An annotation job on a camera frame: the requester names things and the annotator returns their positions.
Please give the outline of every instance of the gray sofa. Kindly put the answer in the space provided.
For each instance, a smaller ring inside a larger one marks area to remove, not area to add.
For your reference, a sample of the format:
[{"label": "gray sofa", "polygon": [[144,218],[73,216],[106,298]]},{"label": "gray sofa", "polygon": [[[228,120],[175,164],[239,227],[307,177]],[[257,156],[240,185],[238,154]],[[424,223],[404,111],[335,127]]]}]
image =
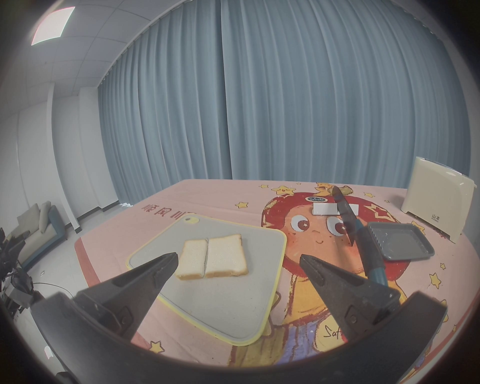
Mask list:
[{"label": "gray sofa", "polygon": [[34,204],[28,211],[17,217],[18,226],[10,236],[19,237],[25,233],[25,246],[20,251],[18,261],[29,270],[41,256],[67,239],[65,225],[57,207],[50,201]]}]

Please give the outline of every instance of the cutting board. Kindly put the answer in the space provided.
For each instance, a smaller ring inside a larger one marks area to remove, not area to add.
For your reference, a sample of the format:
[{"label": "cutting board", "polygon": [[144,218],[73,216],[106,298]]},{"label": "cutting board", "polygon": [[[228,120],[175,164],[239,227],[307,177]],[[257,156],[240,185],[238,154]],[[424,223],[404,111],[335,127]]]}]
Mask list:
[{"label": "cutting board", "polygon": [[135,268],[169,252],[179,257],[186,240],[240,234],[249,273],[244,276],[179,280],[173,275],[158,298],[196,327],[235,346],[262,334],[280,276],[287,237],[278,229],[186,214],[127,261]]}]

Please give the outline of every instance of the cartoon face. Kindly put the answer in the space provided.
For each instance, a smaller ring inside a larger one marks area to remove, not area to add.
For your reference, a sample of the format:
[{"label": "cartoon face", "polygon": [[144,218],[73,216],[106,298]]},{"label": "cartoon face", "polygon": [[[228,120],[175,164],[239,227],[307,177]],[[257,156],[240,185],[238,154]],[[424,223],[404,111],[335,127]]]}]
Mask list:
[{"label": "cartoon face", "polygon": [[304,253],[353,273],[362,271],[357,245],[350,245],[340,216],[314,216],[311,205],[301,205],[289,211],[281,230],[287,236],[285,257],[291,261],[299,263]]}]

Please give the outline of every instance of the ceiling light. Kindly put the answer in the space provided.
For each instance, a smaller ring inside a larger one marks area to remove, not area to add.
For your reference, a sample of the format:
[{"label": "ceiling light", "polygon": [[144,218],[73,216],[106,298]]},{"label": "ceiling light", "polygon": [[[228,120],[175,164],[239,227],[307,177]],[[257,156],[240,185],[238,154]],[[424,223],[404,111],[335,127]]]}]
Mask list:
[{"label": "ceiling light", "polygon": [[33,36],[32,45],[41,41],[50,40],[60,37],[65,24],[75,7],[59,9],[58,11],[49,14],[38,26]]}]

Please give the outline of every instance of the wall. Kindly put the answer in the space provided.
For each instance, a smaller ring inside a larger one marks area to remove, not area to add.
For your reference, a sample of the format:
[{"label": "wall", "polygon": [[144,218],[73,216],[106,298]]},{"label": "wall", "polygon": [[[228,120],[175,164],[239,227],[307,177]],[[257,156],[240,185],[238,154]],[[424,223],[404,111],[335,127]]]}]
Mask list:
[{"label": "wall", "polygon": [[113,187],[107,159],[103,149],[102,133],[100,131],[100,115],[98,112],[98,89],[96,87],[80,88],[79,123],[80,142],[84,155],[84,164],[98,206],[105,208],[118,200]]},{"label": "wall", "polygon": [[57,192],[55,169],[48,163],[47,103],[21,110],[18,118],[18,158],[28,205],[46,200],[56,205],[63,222],[70,223]]},{"label": "wall", "polygon": [[52,107],[55,160],[63,190],[75,217],[98,206],[80,144],[78,99],[78,96],[54,99]]},{"label": "wall", "polygon": [[49,99],[0,123],[0,227],[10,233],[17,216],[46,200],[74,228],[76,217],[118,200],[103,150],[96,88]]},{"label": "wall", "polygon": [[0,227],[9,234],[29,208],[17,155],[18,113],[0,124]]}]

